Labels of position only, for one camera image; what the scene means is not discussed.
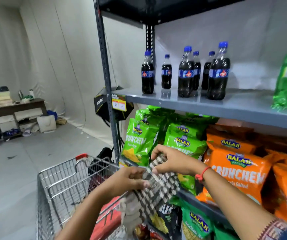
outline metal shopping cart basket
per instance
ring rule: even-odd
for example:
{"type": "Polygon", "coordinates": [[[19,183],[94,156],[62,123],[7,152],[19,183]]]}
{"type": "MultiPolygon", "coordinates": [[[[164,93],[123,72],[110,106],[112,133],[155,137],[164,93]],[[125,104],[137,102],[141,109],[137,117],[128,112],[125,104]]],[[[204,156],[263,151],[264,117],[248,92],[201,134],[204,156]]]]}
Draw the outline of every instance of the metal shopping cart basket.
{"type": "MultiPolygon", "coordinates": [[[[54,239],[83,199],[119,169],[107,158],[81,154],[38,174],[37,240],[54,239]]],[[[120,199],[116,197],[102,208],[91,240],[116,232],[121,224],[120,212],[115,209],[120,199]]]]}

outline shelf upright post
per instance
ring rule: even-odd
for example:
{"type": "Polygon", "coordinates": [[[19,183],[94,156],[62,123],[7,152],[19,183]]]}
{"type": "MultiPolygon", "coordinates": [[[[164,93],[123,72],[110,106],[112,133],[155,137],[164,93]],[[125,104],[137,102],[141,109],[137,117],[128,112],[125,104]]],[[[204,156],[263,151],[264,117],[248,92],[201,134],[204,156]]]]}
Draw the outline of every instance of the shelf upright post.
{"type": "Polygon", "coordinates": [[[146,50],[151,50],[153,67],[156,70],[155,26],[146,24],[146,50]]]}
{"type": "Polygon", "coordinates": [[[111,80],[110,80],[110,72],[109,72],[109,64],[108,64],[106,39],[104,35],[103,19],[100,13],[98,0],[93,0],[93,4],[94,4],[94,11],[96,14],[96,21],[97,21],[103,76],[104,76],[104,82],[105,82],[106,90],[107,90],[107,103],[108,103],[112,140],[113,140],[113,146],[114,146],[114,152],[115,152],[115,163],[118,164],[119,163],[119,145],[118,145],[117,122],[115,119],[116,118],[115,113],[112,109],[111,80]]]}

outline hand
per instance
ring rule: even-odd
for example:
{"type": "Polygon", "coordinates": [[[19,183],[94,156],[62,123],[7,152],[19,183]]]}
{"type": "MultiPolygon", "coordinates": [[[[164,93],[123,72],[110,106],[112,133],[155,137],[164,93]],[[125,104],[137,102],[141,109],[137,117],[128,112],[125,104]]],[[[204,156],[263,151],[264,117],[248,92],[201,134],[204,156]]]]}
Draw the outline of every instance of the hand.
{"type": "Polygon", "coordinates": [[[129,190],[143,190],[150,186],[148,180],[142,179],[145,168],[123,167],[102,183],[103,188],[112,199],[129,190]]]}
{"type": "Polygon", "coordinates": [[[202,161],[187,156],[179,150],[160,144],[152,151],[151,159],[156,159],[159,153],[163,153],[166,156],[167,161],[155,166],[152,170],[153,173],[175,172],[195,176],[196,174],[200,174],[207,167],[202,161]]]}

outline wooden desk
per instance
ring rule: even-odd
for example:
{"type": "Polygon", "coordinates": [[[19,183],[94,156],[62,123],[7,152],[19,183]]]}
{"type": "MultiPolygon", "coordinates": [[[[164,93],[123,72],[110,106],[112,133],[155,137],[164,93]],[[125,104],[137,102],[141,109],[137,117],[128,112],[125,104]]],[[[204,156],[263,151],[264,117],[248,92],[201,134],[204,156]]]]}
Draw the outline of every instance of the wooden desk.
{"type": "Polygon", "coordinates": [[[0,117],[12,115],[13,119],[17,125],[17,129],[20,131],[20,133],[16,134],[14,137],[21,136],[22,133],[21,133],[20,125],[26,125],[26,124],[37,122],[37,119],[32,119],[32,120],[26,121],[24,123],[20,123],[17,121],[14,113],[19,112],[19,111],[28,110],[28,109],[36,109],[36,108],[41,108],[42,114],[44,116],[47,115],[47,109],[45,108],[45,100],[43,100],[41,98],[35,98],[34,100],[30,101],[29,103],[14,104],[11,106],[0,107],[0,117]]]}

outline gray floor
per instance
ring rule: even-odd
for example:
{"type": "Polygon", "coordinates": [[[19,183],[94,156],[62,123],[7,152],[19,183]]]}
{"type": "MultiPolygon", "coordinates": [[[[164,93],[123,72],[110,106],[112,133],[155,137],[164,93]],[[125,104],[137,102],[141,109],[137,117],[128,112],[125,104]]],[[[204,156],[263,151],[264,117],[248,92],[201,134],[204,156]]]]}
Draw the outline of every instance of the gray floor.
{"type": "Polygon", "coordinates": [[[0,145],[0,239],[36,238],[36,178],[39,171],[81,153],[96,156],[108,146],[80,133],[81,130],[66,124],[53,133],[34,133],[0,145]]]}

